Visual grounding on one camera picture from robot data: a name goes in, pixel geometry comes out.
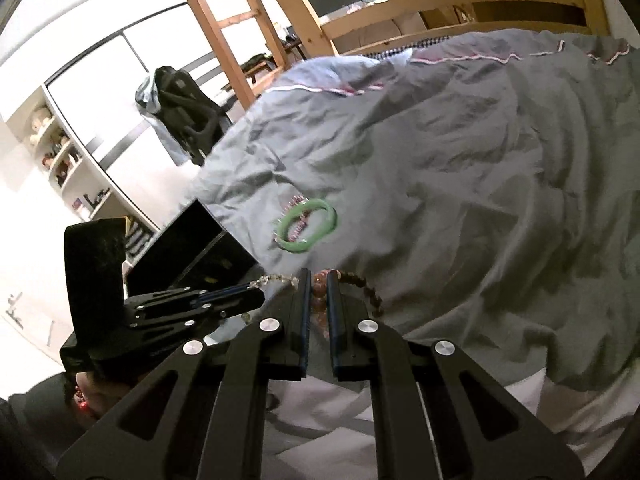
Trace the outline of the left hand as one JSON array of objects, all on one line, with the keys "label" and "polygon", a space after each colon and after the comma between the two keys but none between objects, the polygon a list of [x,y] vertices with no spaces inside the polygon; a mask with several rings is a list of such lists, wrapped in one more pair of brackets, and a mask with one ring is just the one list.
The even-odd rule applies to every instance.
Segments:
[{"label": "left hand", "polygon": [[74,401],[78,410],[93,420],[98,420],[111,411],[131,390],[127,385],[97,380],[90,372],[78,373],[75,382]]}]

